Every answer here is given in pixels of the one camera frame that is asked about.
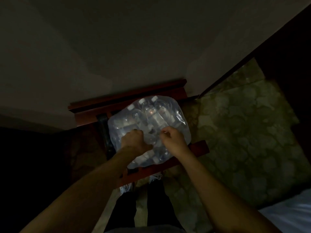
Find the shoe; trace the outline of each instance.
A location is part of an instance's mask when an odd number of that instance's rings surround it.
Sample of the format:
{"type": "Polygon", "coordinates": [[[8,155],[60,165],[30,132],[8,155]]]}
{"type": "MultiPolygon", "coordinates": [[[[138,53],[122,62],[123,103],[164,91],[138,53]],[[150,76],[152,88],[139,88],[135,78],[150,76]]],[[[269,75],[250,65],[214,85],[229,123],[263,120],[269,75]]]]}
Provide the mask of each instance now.
{"type": "Polygon", "coordinates": [[[126,185],[120,187],[121,195],[123,195],[126,192],[133,191],[133,189],[134,189],[134,183],[126,184],[126,185]]]}
{"type": "Polygon", "coordinates": [[[155,174],[149,176],[149,184],[150,184],[151,182],[153,182],[154,180],[161,180],[162,176],[163,176],[163,175],[162,175],[161,172],[157,172],[157,173],[155,173],[155,174]]]}

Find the leg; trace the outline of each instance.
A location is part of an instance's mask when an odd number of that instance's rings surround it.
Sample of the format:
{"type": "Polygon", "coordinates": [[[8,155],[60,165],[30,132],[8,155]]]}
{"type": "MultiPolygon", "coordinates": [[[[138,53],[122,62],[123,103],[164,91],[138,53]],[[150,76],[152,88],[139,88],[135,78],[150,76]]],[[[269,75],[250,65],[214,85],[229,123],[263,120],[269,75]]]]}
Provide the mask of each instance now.
{"type": "Polygon", "coordinates": [[[147,208],[148,226],[169,224],[184,230],[175,215],[169,197],[165,194],[161,180],[154,180],[149,184],[147,208]]]}
{"type": "Polygon", "coordinates": [[[135,227],[136,198],[133,192],[122,194],[116,202],[105,231],[120,227],[135,227]]]}

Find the plastic wrap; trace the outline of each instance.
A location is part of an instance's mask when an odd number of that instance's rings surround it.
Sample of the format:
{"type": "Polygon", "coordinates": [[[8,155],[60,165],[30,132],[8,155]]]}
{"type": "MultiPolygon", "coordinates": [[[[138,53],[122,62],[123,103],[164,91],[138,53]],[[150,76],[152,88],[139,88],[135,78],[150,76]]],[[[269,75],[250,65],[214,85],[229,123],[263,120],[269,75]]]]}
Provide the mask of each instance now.
{"type": "Polygon", "coordinates": [[[186,143],[191,134],[183,112],[176,100],[166,96],[151,96],[134,101],[108,120],[111,142],[116,151],[121,148],[121,138],[133,129],[144,132],[144,141],[152,144],[153,149],[135,158],[128,168],[146,167],[164,163],[172,155],[162,144],[161,129],[172,126],[183,133],[186,143]]]}

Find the person's left hand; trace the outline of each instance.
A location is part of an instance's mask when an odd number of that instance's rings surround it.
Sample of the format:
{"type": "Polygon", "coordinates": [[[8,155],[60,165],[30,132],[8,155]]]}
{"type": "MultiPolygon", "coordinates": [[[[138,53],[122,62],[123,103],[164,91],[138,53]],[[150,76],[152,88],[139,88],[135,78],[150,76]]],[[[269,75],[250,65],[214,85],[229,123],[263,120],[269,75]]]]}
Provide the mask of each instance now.
{"type": "Polygon", "coordinates": [[[133,149],[133,154],[137,157],[151,150],[153,145],[145,143],[142,130],[134,129],[121,138],[121,148],[133,149]]]}

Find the person's right arm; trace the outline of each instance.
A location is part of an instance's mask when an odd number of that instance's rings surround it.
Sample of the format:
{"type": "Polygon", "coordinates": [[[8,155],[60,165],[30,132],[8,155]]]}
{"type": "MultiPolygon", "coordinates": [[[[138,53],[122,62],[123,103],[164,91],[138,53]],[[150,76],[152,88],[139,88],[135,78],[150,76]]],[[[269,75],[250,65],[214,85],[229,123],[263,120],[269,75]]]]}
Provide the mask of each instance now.
{"type": "Polygon", "coordinates": [[[200,163],[177,129],[166,127],[162,143],[186,169],[216,232],[280,232],[256,209],[232,193],[200,163]]]}

